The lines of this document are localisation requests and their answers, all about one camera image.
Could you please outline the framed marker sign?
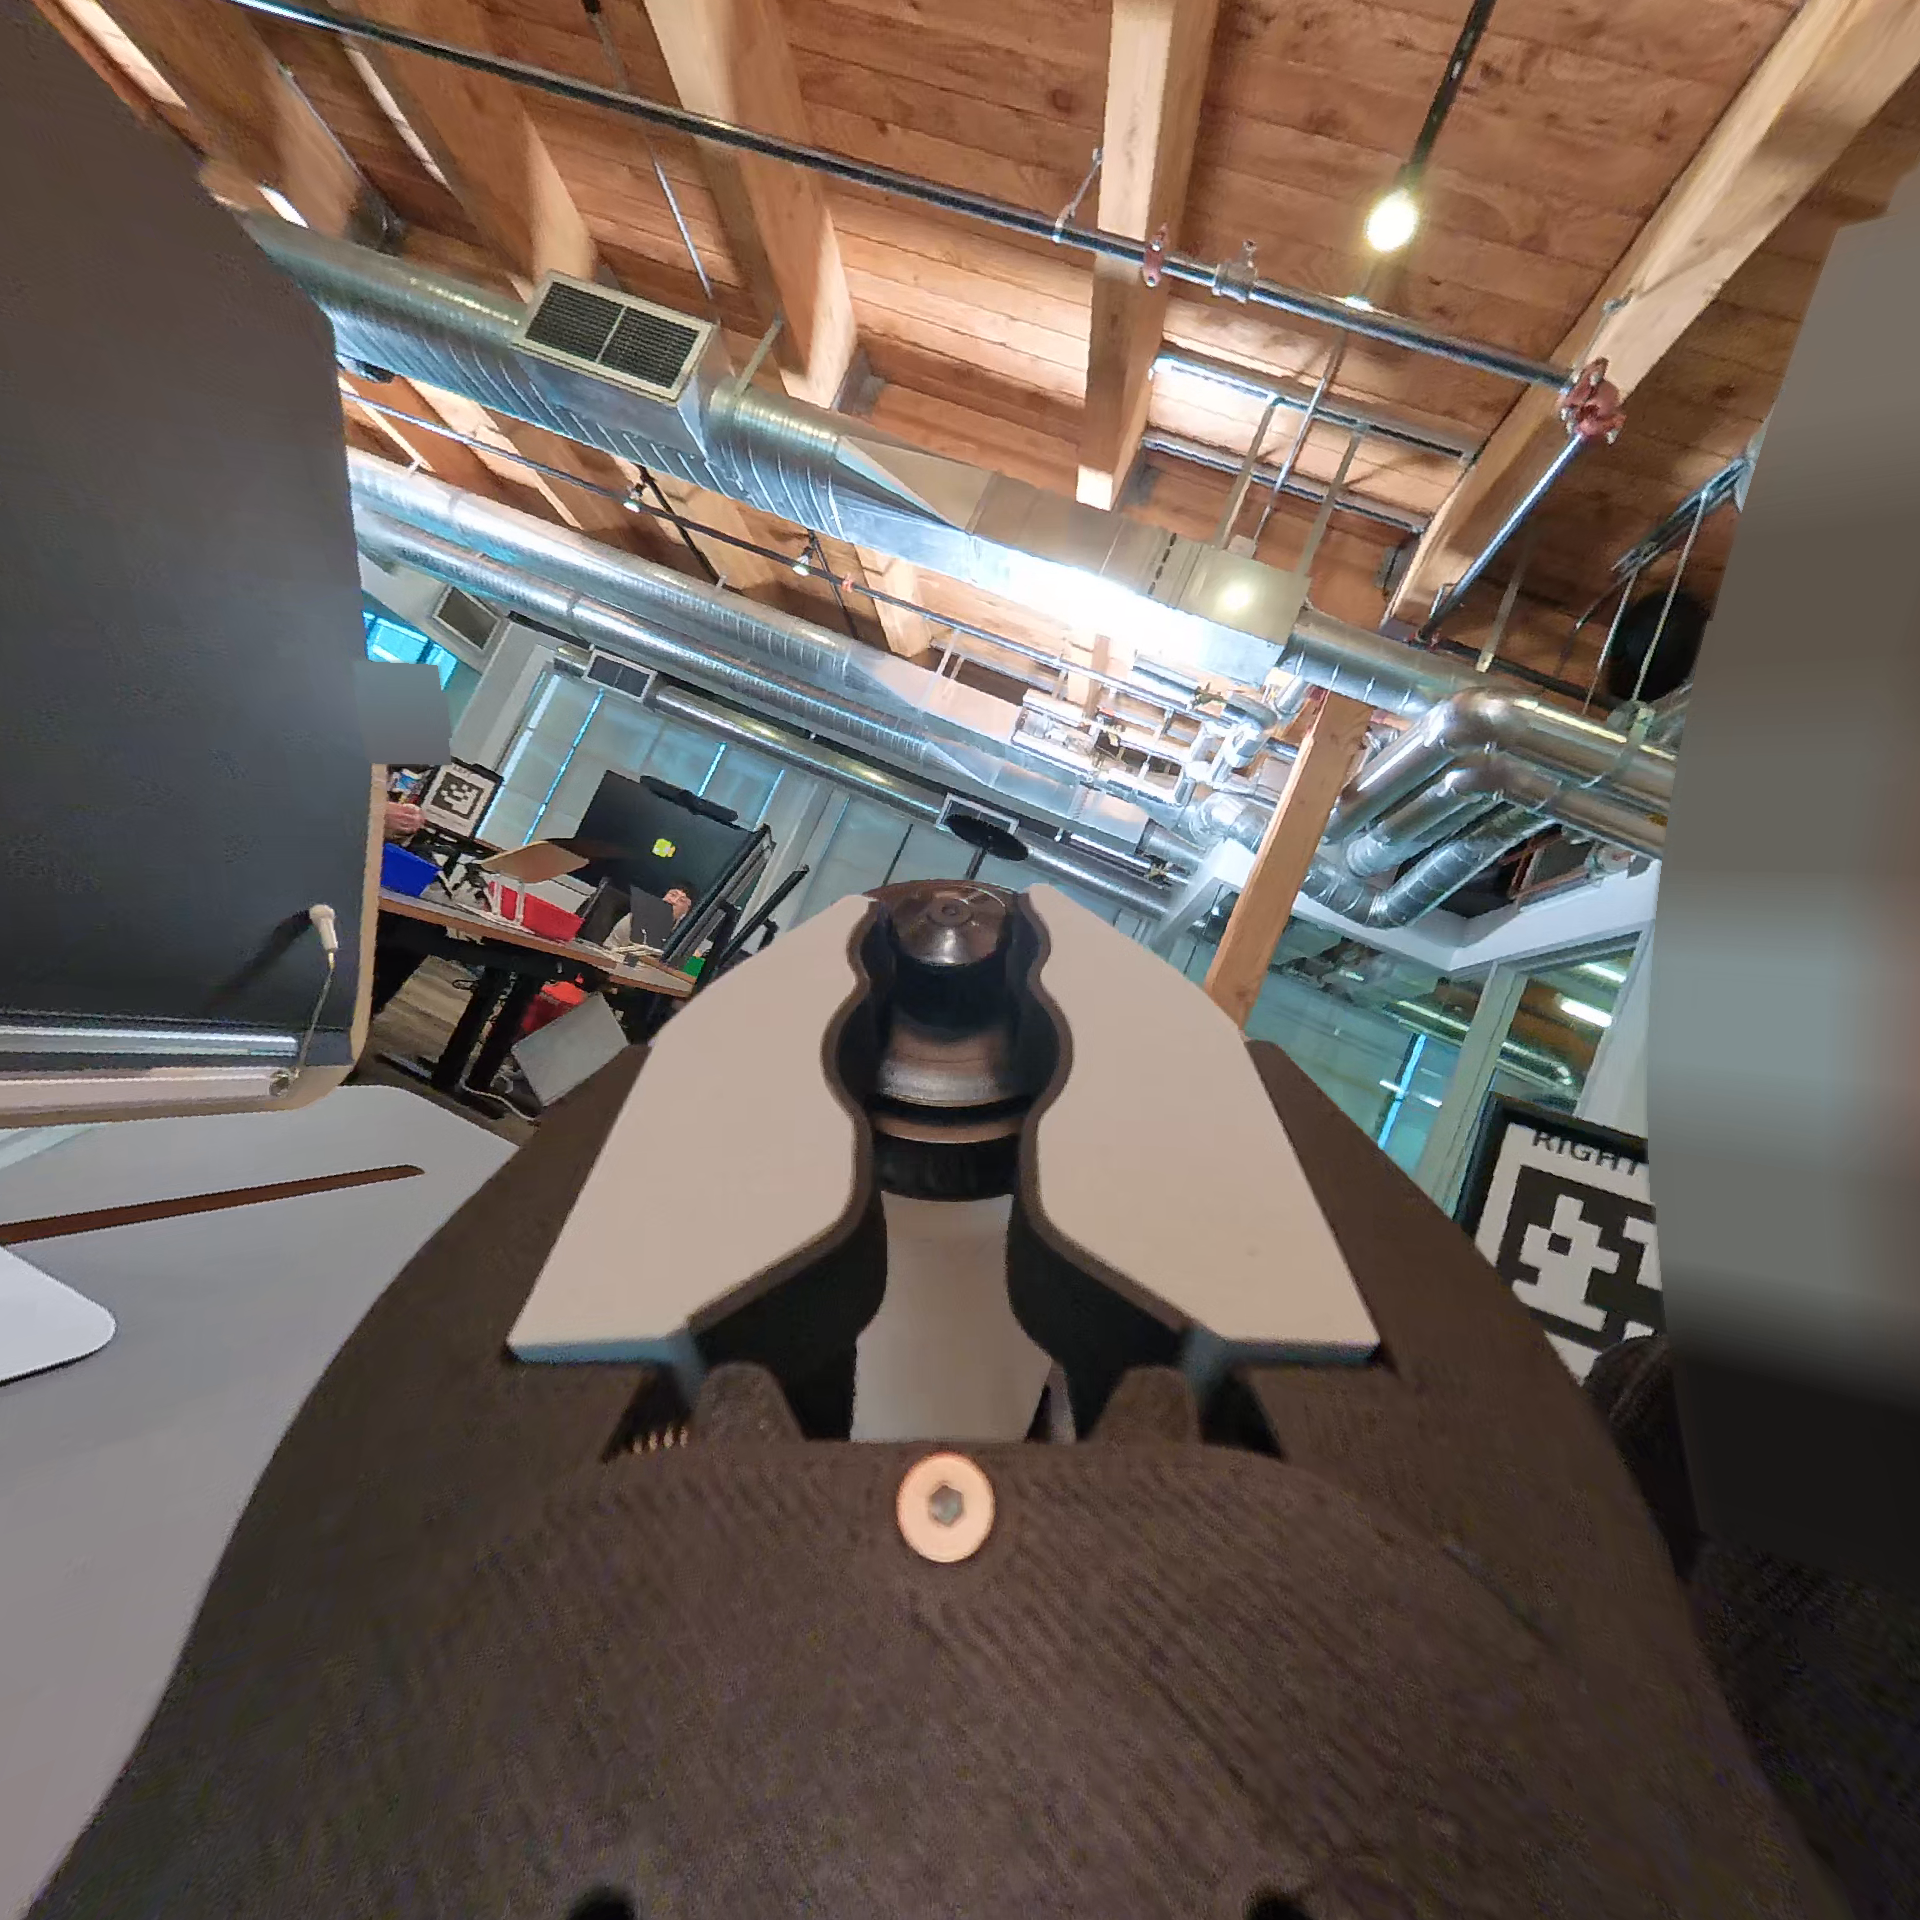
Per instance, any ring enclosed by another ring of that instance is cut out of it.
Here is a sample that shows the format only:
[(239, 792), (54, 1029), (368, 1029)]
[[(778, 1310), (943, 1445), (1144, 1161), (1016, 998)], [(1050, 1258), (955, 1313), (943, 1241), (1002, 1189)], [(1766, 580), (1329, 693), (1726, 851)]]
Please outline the framed marker sign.
[(1648, 1144), (1493, 1093), (1454, 1205), (1471, 1238), (1573, 1378), (1664, 1330)]

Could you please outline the silver ventilation ducts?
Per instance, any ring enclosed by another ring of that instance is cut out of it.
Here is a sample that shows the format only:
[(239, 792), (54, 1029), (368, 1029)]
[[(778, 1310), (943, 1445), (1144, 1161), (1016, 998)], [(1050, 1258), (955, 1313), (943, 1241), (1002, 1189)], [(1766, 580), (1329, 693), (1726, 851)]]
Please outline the silver ventilation ducts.
[[(335, 358), (507, 441), (640, 481), (617, 508), (578, 467), (526, 461), (607, 516), (677, 524), (712, 580), (376, 454), (349, 458), (363, 549), (558, 629), (559, 592), (678, 636), (734, 704), (950, 793), (1138, 853), (1254, 846), (1262, 769), (1310, 690), (1401, 725), (1333, 805), (1306, 892), (1401, 925), (1551, 826), (1656, 857), (1672, 754), (1321, 612), (1296, 574), (1223, 544), (912, 449), (734, 373), (721, 333), (591, 280), (531, 299), (271, 216), (239, 218), (311, 297)], [(746, 561), (745, 588), (721, 562)]]

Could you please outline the white bottle black cap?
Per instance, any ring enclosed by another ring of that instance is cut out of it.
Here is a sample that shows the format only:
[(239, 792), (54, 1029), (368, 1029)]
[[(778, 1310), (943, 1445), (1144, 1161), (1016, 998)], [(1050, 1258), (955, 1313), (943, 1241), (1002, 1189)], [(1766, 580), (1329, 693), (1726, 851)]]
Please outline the white bottle black cap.
[(1011, 899), (978, 881), (871, 892), (889, 976), (867, 1117), (887, 1277), (855, 1344), (855, 1443), (1073, 1438), (1064, 1378), (1022, 1330), (1005, 1251), (1039, 1088), (1011, 998)]

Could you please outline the wooden post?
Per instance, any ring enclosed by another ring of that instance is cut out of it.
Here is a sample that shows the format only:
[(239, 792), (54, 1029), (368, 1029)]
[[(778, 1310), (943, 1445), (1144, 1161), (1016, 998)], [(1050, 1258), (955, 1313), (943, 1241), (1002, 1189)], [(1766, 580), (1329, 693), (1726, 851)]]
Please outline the wooden post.
[(1245, 1029), (1290, 908), (1328, 829), (1339, 792), (1352, 778), (1370, 709), (1326, 690), (1266, 824), (1253, 868), (1215, 944), (1203, 992), (1235, 1029)]

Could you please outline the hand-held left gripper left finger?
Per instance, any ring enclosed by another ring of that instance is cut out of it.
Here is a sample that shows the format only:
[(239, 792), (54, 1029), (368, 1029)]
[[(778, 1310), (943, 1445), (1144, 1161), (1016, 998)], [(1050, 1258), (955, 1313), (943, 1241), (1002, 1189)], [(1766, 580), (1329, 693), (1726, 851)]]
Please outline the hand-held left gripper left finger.
[(526, 1296), (526, 1363), (850, 1363), (883, 1290), (871, 897), (689, 997), (643, 1053)]

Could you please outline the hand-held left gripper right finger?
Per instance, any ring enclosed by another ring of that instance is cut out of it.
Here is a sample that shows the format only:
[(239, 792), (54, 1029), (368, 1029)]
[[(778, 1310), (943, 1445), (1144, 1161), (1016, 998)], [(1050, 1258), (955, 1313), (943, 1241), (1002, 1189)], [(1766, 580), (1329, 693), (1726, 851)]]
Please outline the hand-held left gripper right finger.
[(1027, 1137), (1039, 1229), (1207, 1360), (1374, 1357), (1376, 1320), (1235, 1022), (1055, 888), (1024, 910), (1061, 1037)]

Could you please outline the white tablet stand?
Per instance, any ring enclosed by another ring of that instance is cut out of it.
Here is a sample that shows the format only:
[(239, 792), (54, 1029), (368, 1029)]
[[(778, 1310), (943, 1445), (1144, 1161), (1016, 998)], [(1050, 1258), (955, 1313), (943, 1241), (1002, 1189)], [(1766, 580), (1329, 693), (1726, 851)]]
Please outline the white tablet stand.
[[(339, 966), (338, 913), (331, 902), (305, 908), (322, 958), (323, 976), (290, 1064), (267, 1076), (267, 1098), (287, 1098), (309, 1065), (320, 1018), (326, 1010)], [(103, 1348), (113, 1336), (111, 1314), (41, 1273), (23, 1258), (2, 1249), (2, 1380), (51, 1372)]]

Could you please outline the black computer monitor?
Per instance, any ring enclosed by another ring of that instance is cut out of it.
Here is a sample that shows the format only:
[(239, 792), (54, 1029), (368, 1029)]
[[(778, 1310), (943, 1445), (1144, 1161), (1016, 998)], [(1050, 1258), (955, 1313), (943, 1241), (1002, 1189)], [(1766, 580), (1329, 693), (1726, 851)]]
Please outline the black computer monitor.
[(746, 958), (754, 941), (768, 944), (776, 936), (778, 910), (808, 875), (808, 867), (799, 864), (768, 885), (766, 874), (775, 864), (776, 838), (761, 824), (745, 834), (743, 849), (728, 857), (719, 877), (665, 938), (658, 966), (688, 976), (699, 989)]
[(681, 892), (691, 905), (743, 899), (775, 857), (773, 834), (678, 786), (602, 773), (566, 838), (584, 857), (582, 885), (615, 885), (654, 899)]

